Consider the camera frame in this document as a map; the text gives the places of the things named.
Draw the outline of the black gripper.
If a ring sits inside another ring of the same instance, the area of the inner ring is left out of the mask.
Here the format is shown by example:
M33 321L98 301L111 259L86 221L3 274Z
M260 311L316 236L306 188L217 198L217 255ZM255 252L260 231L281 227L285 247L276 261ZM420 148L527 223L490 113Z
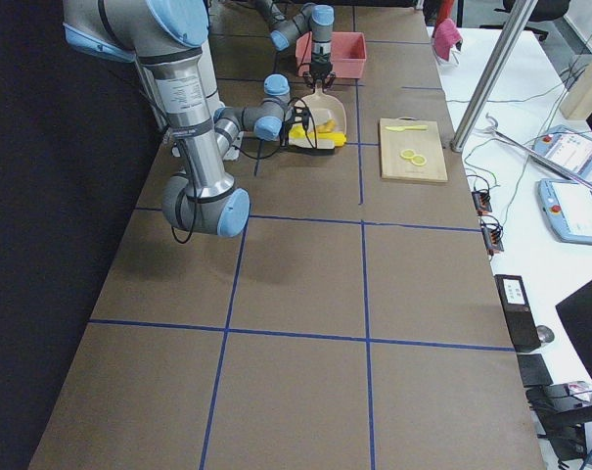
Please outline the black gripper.
M288 130L288 139L300 139L306 137L306 127L308 126L308 108L304 105L293 106L290 117L287 119L286 128Z
M316 88L316 76L314 74L327 74L324 80L324 90L329 90L335 83L336 74L332 72L331 53L312 52L310 71L302 75L305 85L310 89Z

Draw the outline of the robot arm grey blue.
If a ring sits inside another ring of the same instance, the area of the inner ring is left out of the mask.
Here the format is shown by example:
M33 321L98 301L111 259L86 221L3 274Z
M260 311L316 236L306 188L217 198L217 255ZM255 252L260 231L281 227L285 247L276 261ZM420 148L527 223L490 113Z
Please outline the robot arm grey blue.
M329 5L306 3L299 12L287 18L274 1L249 1L265 20L270 40L278 52L287 50L306 34L310 34L310 60L308 71L303 74L306 85L311 89L329 89L335 81L331 60L332 35L334 31L334 8Z
M244 131L276 141L292 114L291 89L268 75L256 107L212 111L200 61L208 39L201 1L66 1L66 40L95 57L135 62L153 77L155 107L169 125L183 160L166 184L161 210L170 225L189 233L235 237L245 228L250 196L237 186L223 158Z

